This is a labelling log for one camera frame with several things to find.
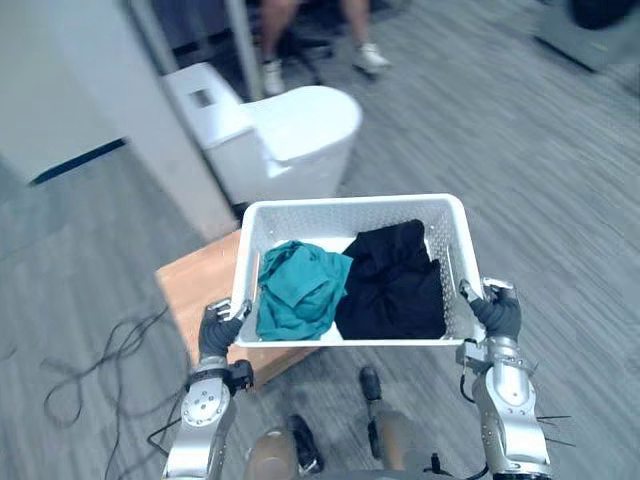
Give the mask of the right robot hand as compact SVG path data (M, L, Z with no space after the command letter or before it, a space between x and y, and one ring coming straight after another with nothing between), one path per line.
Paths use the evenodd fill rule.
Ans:
M515 286L505 280L485 277L482 287L489 294L488 299L481 297L466 279L460 282L459 292L485 327L488 337L505 337L516 342L522 327L522 312Z

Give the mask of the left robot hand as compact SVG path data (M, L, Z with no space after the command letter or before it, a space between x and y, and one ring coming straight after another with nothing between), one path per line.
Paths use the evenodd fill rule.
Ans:
M199 357L226 357L241 327L252 311L252 301L243 300L239 309L231 311L231 299L224 298L207 305L198 333Z

